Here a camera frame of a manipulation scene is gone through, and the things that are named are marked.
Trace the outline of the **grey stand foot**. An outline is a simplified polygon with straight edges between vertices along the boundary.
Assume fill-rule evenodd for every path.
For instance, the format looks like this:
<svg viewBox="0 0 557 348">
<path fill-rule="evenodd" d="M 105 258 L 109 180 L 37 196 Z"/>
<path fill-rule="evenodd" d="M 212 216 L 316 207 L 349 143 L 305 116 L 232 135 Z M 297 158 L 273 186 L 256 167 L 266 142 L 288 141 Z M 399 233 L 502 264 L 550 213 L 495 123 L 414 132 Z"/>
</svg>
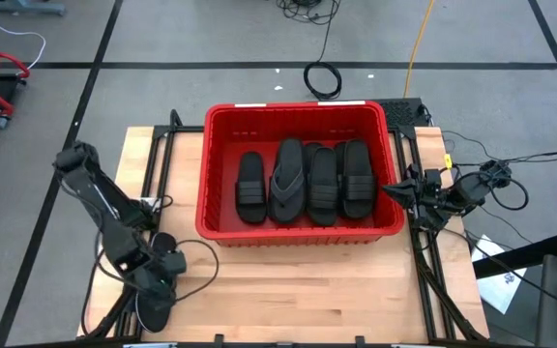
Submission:
<svg viewBox="0 0 557 348">
<path fill-rule="evenodd" d="M 64 15 L 66 7 L 50 0 L 0 0 L 0 12 Z"/>
</svg>

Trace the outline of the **black perforated box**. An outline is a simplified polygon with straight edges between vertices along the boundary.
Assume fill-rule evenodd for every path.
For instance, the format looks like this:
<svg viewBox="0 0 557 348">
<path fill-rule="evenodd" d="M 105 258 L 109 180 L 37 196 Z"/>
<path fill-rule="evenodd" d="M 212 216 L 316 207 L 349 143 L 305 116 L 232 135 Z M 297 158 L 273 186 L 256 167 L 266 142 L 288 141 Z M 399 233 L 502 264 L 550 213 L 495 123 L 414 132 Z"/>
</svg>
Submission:
<svg viewBox="0 0 557 348">
<path fill-rule="evenodd" d="M 384 110 L 389 129 L 428 127 L 429 114 L 420 98 L 374 100 Z"/>
</svg>

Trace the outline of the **white paper sheet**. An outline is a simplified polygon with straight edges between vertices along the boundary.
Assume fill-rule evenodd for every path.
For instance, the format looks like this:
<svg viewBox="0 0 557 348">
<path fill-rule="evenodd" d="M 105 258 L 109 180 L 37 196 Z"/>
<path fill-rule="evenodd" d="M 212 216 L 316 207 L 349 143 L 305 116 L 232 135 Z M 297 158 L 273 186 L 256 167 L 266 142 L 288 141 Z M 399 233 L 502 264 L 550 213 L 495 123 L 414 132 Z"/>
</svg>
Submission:
<svg viewBox="0 0 557 348">
<path fill-rule="evenodd" d="M 473 248 L 471 260 L 473 262 L 485 260 L 487 255 L 494 256 L 505 249 L 486 235 L 482 235 L 476 242 L 479 249 Z M 480 278 L 477 280 L 481 298 L 494 307 L 501 314 L 505 314 L 521 283 L 521 279 L 513 273 L 505 273 Z"/>
</svg>

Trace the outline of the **black grey-strap flip-flop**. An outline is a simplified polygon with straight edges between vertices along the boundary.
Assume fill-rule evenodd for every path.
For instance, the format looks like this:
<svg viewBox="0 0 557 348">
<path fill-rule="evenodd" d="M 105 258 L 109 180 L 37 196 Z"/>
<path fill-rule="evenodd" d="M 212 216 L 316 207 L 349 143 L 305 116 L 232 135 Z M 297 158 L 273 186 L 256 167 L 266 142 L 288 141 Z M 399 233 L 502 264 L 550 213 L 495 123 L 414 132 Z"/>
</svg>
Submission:
<svg viewBox="0 0 557 348">
<path fill-rule="evenodd" d="M 158 252 L 172 252 L 176 249 L 176 239 L 170 234 L 159 232 L 152 238 L 151 247 Z M 138 310 L 137 294 L 134 303 L 138 322 L 146 332 L 158 333 L 166 326 L 171 311 L 169 307 L 155 310 Z"/>
<path fill-rule="evenodd" d="M 305 150 L 301 140 L 287 138 L 280 143 L 269 184 L 270 218 L 278 224 L 293 223 L 306 206 Z"/>
</svg>

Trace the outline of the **black aluminium table frame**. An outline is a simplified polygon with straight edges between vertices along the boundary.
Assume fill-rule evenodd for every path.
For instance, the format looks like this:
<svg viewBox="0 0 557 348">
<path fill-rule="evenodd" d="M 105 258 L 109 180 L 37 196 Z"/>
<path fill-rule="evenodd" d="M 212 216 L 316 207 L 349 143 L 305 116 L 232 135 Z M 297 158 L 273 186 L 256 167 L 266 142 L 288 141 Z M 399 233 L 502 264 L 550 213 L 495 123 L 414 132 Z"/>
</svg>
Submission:
<svg viewBox="0 0 557 348">
<path fill-rule="evenodd" d="M 488 348 L 486 337 L 463 338 L 419 274 L 407 230 L 359 245 L 198 244 L 202 145 L 199 127 L 127 130 L 116 184 L 131 197 L 167 195 L 161 227 L 184 244 L 191 265 L 179 285 L 190 296 L 162 332 L 145 333 L 126 310 L 94 346 L 214 348 L 223 334 L 223 348 L 356 348 L 357 335 L 365 348 Z"/>
</svg>

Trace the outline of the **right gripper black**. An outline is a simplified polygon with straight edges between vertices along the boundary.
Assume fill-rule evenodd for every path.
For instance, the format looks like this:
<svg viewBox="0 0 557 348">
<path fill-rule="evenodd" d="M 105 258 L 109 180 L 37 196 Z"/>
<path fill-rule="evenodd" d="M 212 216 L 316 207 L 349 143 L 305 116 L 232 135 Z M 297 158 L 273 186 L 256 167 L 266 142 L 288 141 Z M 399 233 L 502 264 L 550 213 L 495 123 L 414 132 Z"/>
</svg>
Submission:
<svg viewBox="0 0 557 348">
<path fill-rule="evenodd" d="M 409 179 L 394 185 L 386 185 L 386 192 L 403 209 L 413 209 L 413 224 L 419 230 L 441 230 L 448 222 L 443 210 L 444 198 L 440 169 L 419 171 L 417 164 L 410 164 L 406 173 Z"/>
</svg>

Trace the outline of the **black desk foot bar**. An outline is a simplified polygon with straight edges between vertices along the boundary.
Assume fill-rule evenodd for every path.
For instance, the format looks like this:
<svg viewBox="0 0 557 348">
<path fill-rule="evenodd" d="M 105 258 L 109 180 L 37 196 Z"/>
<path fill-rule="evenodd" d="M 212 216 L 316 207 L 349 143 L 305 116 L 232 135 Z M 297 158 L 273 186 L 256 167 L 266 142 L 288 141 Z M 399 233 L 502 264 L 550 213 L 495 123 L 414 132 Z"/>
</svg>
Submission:
<svg viewBox="0 0 557 348">
<path fill-rule="evenodd" d="M 484 259 L 474 261 L 477 279 L 540 265 L 546 255 L 557 256 L 557 236 L 498 254 L 483 251 Z"/>
</svg>

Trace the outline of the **red plastic bin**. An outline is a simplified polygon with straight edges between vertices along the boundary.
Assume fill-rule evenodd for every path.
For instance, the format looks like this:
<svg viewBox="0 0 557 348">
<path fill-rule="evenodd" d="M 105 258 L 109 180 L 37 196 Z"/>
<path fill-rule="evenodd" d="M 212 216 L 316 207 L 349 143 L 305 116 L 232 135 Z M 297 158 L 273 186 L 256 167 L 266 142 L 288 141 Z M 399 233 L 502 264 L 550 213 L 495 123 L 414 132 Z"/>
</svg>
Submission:
<svg viewBox="0 0 557 348">
<path fill-rule="evenodd" d="M 267 103 L 256 108 L 217 104 L 207 112 L 204 129 L 196 211 L 196 230 L 201 237 L 222 247 L 347 245 L 369 244 L 403 228 L 402 208 L 383 192 L 377 193 L 367 217 L 341 217 L 330 227 L 316 225 L 307 216 L 288 225 L 270 219 L 260 224 L 243 222 L 235 203 L 242 154 L 259 153 L 264 176 L 270 178 L 279 144 L 286 138 L 325 146 L 361 139 L 368 147 L 376 186 L 397 181 L 385 113 L 373 101 L 339 106 Z"/>
</svg>

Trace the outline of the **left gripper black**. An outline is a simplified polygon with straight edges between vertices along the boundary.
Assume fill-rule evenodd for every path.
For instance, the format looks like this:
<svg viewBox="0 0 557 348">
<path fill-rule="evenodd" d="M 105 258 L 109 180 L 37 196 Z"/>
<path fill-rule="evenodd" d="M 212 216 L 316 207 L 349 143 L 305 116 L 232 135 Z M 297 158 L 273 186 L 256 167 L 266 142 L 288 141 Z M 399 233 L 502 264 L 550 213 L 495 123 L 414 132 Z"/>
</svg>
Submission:
<svg viewBox="0 0 557 348">
<path fill-rule="evenodd" d="M 132 282 L 138 287 L 137 309 L 155 310 L 155 301 L 172 307 L 177 303 L 177 277 L 187 271 L 185 254 L 152 250 L 149 260 L 132 272 Z"/>
</svg>

